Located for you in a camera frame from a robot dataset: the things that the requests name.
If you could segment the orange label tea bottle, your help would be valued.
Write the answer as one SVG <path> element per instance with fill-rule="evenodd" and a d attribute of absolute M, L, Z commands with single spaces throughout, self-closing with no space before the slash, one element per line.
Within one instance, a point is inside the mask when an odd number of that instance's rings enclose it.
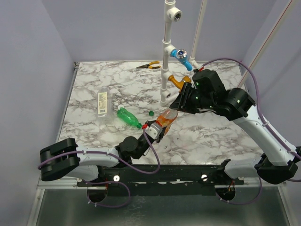
<path fill-rule="evenodd" d="M 178 116 L 178 111 L 167 108 L 161 115 L 156 119 L 156 123 L 163 129 L 165 129 L 164 136 L 170 130 L 171 124 Z"/>

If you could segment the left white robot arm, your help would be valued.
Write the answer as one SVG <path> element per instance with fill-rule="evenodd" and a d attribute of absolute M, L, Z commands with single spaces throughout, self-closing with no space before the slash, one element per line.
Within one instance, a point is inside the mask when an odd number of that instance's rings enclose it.
<path fill-rule="evenodd" d="M 94 186 L 104 182 L 104 174 L 99 167 L 122 168 L 129 166 L 133 159 L 140 159 L 152 147 L 159 143 L 169 131 L 169 125 L 158 121 L 147 121 L 139 138 L 126 137 L 115 147 L 86 148 L 76 144 L 75 139 L 67 138 L 40 151 L 42 181 L 55 181 L 64 176 L 89 181 Z"/>

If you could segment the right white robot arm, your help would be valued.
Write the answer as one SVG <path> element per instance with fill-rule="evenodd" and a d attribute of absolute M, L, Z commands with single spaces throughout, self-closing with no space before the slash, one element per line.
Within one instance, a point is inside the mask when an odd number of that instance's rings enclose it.
<path fill-rule="evenodd" d="M 225 117 L 244 130 L 263 151 L 259 158 L 225 160 L 221 164 L 222 170 L 216 173 L 219 183 L 225 185 L 238 177 L 260 177 L 277 185 L 294 177 L 300 148 L 285 141 L 264 122 L 255 101 L 243 89 L 226 90 L 223 85 L 203 88 L 200 83 L 195 84 L 193 87 L 191 83 L 185 83 L 170 108 L 190 114 L 211 111 Z"/>

